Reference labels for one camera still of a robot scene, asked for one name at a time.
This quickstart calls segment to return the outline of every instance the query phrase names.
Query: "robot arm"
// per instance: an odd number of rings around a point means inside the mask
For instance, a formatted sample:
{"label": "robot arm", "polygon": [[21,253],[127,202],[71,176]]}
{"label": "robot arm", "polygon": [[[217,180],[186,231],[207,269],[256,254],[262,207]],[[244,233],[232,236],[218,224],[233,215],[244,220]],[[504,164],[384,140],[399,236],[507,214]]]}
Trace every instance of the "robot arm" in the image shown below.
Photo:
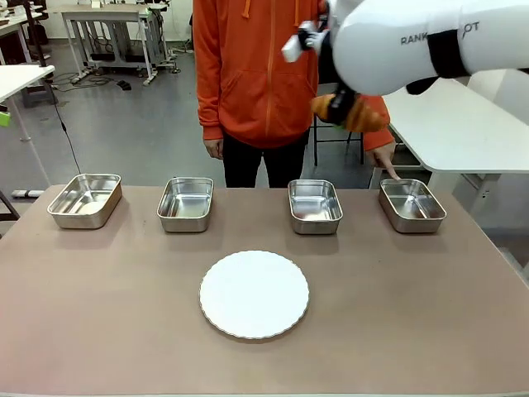
{"label": "robot arm", "polygon": [[329,30],[304,23],[284,57],[330,54],[320,63],[352,92],[421,93],[439,77],[529,66],[527,0],[331,0],[328,13]]}

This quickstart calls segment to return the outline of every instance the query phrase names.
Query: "paper plate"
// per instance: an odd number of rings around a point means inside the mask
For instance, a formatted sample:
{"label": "paper plate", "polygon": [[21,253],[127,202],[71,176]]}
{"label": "paper plate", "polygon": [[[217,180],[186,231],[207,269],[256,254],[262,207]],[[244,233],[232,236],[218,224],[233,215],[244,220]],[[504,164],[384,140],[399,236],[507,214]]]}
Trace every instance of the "paper plate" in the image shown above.
{"label": "paper plate", "polygon": [[280,255],[237,252],[206,273],[200,305],[223,332],[263,339],[289,330],[305,314],[308,284],[300,269]]}

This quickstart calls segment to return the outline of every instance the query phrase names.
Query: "desk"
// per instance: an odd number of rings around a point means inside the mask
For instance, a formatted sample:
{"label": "desk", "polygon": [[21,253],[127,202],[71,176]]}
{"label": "desk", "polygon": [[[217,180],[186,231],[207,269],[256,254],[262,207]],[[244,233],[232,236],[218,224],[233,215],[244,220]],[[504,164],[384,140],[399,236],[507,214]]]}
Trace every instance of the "desk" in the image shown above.
{"label": "desk", "polygon": [[[148,79],[144,85],[148,85],[157,75],[156,69],[152,65],[161,65],[167,61],[167,45],[164,35],[160,35],[163,27],[160,26],[160,12],[151,11],[145,4],[107,4],[101,8],[92,8],[90,5],[64,5],[48,9],[48,13],[60,13],[63,17],[64,29],[68,36],[74,62],[79,72],[79,79],[89,73],[89,69],[82,69],[75,54],[74,43],[69,34],[68,23],[74,31],[74,39],[77,42],[83,66],[91,67],[125,67],[147,69]],[[95,22],[105,23],[112,43],[113,60],[95,60],[92,57],[94,52],[101,50],[98,41],[90,40],[98,37]],[[125,53],[131,50],[127,22],[138,24],[140,30],[141,44],[145,62],[135,62],[127,60]]]}
{"label": "desk", "polygon": [[46,75],[50,74],[55,70],[54,66],[46,66],[41,68],[37,65],[3,65],[0,66],[0,102],[4,99],[7,100],[7,108],[9,112],[14,116],[21,135],[21,141],[26,142],[31,146],[31,151],[35,157],[39,169],[44,176],[46,186],[50,186],[50,180],[46,173],[44,166],[42,165],[41,158],[36,152],[35,146],[31,141],[31,138],[27,134],[26,127],[22,120],[21,114],[18,111],[17,104],[11,98],[14,93],[17,93],[21,89],[28,87],[35,83],[37,80],[42,79]]}
{"label": "desk", "polygon": [[403,88],[384,100],[396,133],[433,172],[433,190],[452,191],[460,175],[478,189],[472,213],[501,174],[529,173],[529,126],[464,85],[439,79],[422,95]]}
{"label": "desk", "polygon": [[[38,12],[32,12],[31,15],[34,18],[40,17],[42,14]],[[24,31],[22,30],[22,23],[27,21],[26,14],[16,16],[16,17],[9,17],[8,18],[9,23],[7,25],[0,26],[0,37],[9,35],[13,33],[14,31],[18,32],[18,40],[20,40],[20,44],[22,46],[22,50],[24,51],[24,58],[26,59],[26,62],[28,64],[31,63],[31,56],[30,51],[27,49],[26,44],[26,38],[24,37]],[[0,49],[0,65],[5,65],[6,61],[3,59],[2,49]]]}
{"label": "desk", "polygon": [[[286,189],[217,189],[208,230],[180,235],[156,216],[161,187],[124,187],[96,231],[58,229],[46,207],[59,191],[0,241],[3,393],[529,391],[529,290],[448,194],[436,235],[399,234],[378,192],[339,190],[338,234],[307,237]],[[244,250],[278,252],[307,278],[306,315],[274,340],[227,337],[199,308],[206,271]]]}

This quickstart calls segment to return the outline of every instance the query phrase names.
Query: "cable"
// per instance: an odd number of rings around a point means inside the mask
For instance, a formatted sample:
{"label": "cable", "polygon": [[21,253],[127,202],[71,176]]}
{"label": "cable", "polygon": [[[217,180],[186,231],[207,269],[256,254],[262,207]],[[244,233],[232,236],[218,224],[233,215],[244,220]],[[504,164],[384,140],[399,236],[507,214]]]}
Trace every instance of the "cable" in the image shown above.
{"label": "cable", "polygon": [[[71,79],[68,81],[65,81],[64,79],[60,80],[59,82],[53,81],[54,89],[57,91],[60,91],[61,93],[67,93],[68,91],[74,91],[75,89],[83,89],[83,88],[94,88],[94,87],[102,87],[103,85],[107,85],[111,81],[116,81],[115,79],[111,77],[105,77],[105,76],[98,76],[98,77],[90,77],[86,81],[88,81],[91,84],[84,84],[84,80],[79,81],[76,84],[71,83]],[[72,88],[66,88],[62,89],[61,86],[64,85],[73,85]]]}
{"label": "cable", "polygon": [[63,129],[64,134],[66,135],[66,138],[68,138],[69,148],[70,148],[70,150],[72,151],[72,156],[74,157],[75,166],[77,167],[77,171],[78,171],[80,174],[82,174],[82,172],[81,172],[81,168],[79,167],[79,163],[78,163],[78,161],[77,161],[77,156],[75,155],[74,146],[72,145],[72,140],[69,139],[68,131],[66,131],[66,126],[65,126],[65,124],[64,124],[64,122],[63,122],[62,117],[60,116],[59,109],[57,108],[57,101],[55,100],[55,98],[54,98],[54,101],[53,101],[53,106],[55,107],[55,111],[57,112],[57,117],[58,117],[59,120],[60,120],[60,126],[61,126],[61,128]]}
{"label": "cable", "polygon": [[[94,36],[92,36],[92,35],[90,34],[90,32],[88,33],[88,36],[93,40],[93,43],[94,43],[94,44],[97,43],[98,45],[103,45],[104,48],[105,48],[105,51],[106,51],[106,52],[112,53],[112,52],[114,51],[114,49],[113,49],[113,47],[112,47],[112,44],[110,44],[110,40],[108,40],[108,38],[106,38],[105,36],[96,36],[96,37],[94,37]],[[106,43],[102,43],[102,42],[100,42],[99,39],[103,39],[103,40],[105,40]]]}

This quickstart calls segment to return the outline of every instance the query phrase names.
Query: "metal tray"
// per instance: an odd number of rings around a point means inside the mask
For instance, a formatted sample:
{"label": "metal tray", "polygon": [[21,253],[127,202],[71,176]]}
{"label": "metal tray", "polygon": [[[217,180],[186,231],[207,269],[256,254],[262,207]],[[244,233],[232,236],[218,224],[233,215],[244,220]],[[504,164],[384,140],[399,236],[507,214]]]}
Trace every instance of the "metal tray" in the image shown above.
{"label": "metal tray", "polygon": [[435,233],[446,218],[445,209],[420,180],[383,180],[379,201],[397,232]]}
{"label": "metal tray", "polygon": [[170,233],[204,232],[212,197],[213,181],[209,178],[172,178],[158,206],[162,227]]}
{"label": "metal tray", "polygon": [[99,229],[122,197],[122,178],[110,174],[74,177],[48,207],[64,229]]}
{"label": "metal tray", "polygon": [[288,184],[292,227],[298,234],[334,234],[343,217],[331,182],[299,179]]}

